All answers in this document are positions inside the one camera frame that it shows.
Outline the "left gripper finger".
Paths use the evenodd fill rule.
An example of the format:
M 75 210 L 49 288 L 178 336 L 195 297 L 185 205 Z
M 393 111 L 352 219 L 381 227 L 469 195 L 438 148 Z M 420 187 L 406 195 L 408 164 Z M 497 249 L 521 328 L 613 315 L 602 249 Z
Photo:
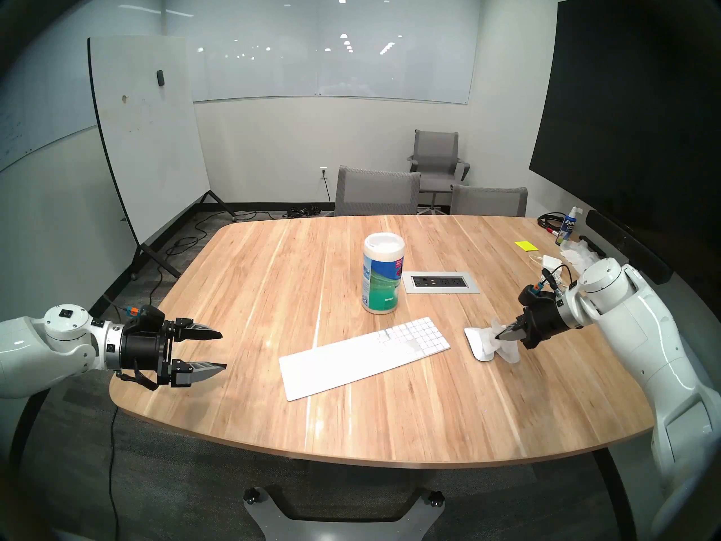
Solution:
M 226 370 L 224 363 L 184 362 L 173 359 L 170 364 L 170 386 L 190 387 L 192 384 L 208 380 Z
M 207 325 L 194 322 L 191 318 L 177 318 L 164 321 L 164 335 L 169 340 L 181 342 L 184 340 L 217 340 L 223 335 Z

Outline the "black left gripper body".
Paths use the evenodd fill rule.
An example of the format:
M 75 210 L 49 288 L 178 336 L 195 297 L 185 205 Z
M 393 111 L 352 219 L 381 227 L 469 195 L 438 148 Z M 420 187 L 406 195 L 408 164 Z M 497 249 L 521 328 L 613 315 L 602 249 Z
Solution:
M 120 380 L 152 384 L 142 371 L 155 371 L 157 384 L 170 382 L 164 324 L 164 320 L 134 320 L 124 327 L 120 342 Z

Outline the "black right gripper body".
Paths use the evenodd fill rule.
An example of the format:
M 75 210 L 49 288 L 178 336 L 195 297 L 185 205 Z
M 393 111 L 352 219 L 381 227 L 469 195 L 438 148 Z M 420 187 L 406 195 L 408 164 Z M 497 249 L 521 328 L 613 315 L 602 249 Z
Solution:
M 535 300 L 524 306 L 525 338 L 521 343 L 527 350 L 535 349 L 541 342 L 568 331 L 564 319 L 563 300 Z

